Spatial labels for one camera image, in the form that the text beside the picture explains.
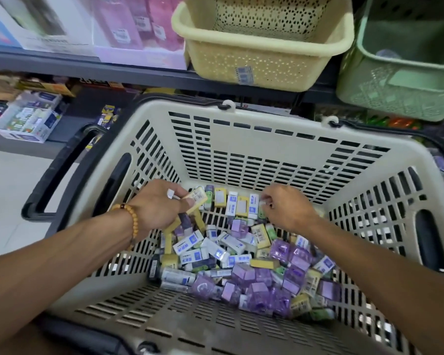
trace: forearm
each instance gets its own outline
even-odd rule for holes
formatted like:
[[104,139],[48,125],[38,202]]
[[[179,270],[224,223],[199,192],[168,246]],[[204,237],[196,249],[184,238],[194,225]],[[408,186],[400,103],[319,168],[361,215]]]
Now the forearm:
[[116,210],[0,256],[0,342],[125,249],[131,234],[131,216]]
[[444,354],[444,275],[320,219],[299,229],[424,354]]

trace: green plastic basket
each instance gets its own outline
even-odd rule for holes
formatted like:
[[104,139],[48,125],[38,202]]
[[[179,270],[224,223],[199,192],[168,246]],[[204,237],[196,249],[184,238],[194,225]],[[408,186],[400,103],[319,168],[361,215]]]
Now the green plastic basket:
[[342,62],[338,98],[426,121],[444,119],[444,0],[367,0],[363,12]]

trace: shopping basket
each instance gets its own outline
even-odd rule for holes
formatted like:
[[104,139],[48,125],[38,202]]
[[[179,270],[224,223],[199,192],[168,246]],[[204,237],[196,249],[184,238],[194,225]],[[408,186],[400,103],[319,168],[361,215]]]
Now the shopping basket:
[[336,93],[360,107],[444,119],[444,0],[367,0]]
[[[407,136],[353,129],[336,117],[316,123],[236,108],[232,101],[146,95],[85,155],[56,213],[44,213],[72,162],[104,131],[84,127],[25,204],[24,218],[52,221],[47,236],[128,201],[154,178],[186,189],[223,185],[242,195],[281,183],[302,190],[341,228],[444,272],[444,182],[427,149]],[[227,228],[224,209],[202,213],[219,232]],[[354,329],[409,352],[399,330],[341,269],[335,277],[342,299],[333,303],[339,321],[327,325],[258,316],[162,290],[146,279],[160,234],[152,231],[67,292],[41,326],[79,345],[106,347],[102,353],[108,354],[142,348],[165,354],[375,353],[378,342]]]
[[351,0],[185,0],[171,23],[199,76],[294,92],[354,40]]

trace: basket rim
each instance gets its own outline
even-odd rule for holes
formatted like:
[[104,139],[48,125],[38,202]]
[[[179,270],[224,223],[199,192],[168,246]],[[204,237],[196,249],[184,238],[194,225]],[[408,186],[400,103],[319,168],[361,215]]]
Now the basket rim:
[[312,43],[305,41],[288,41],[263,36],[231,34],[222,31],[204,30],[190,27],[183,23],[183,15],[189,14],[185,1],[179,3],[171,18],[173,30],[187,41],[201,41],[225,46],[243,47],[247,49],[289,53],[305,56],[332,57],[346,52],[354,42],[354,16],[352,0],[346,1],[346,12],[341,22],[344,33],[340,41],[334,43]]
[[377,56],[373,53],[370,53],[367,51],[367,49],[363,46],[364,36],[365,36],[365,30],[367,28],[368,23],[368,17],[370,15],[370,11],[372,9],[373,0],[367,0],[365,4],[365,10],[362,15],[362,19],[360,21],[360,27],[358,29],[358,36],[355,40],[355,47],[358,48],[358,50],[367,58],[374,59],[376,61],[380,62],[389,62],[389,63],[395,63],[397,65],[405,65],[410,67],[420,67],[423,69],[436,69],[436,70],[442,70],[444,71],[444,65],[440,65],[438,63],[429,63],[429,62],[420,62],[420,61],[412,61],[407,59],[393,59],[388,57],[382,57]]

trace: floor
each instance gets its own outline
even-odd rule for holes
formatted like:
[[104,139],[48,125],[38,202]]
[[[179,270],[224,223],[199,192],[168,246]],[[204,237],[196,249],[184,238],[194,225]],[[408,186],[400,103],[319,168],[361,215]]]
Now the floor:
[[[49,223],[31,223],[20,212],[52,160],[0,152],[0,255],[34,243],[46,234]],[[74,164],[59,185],[46,209],[56,211]]]

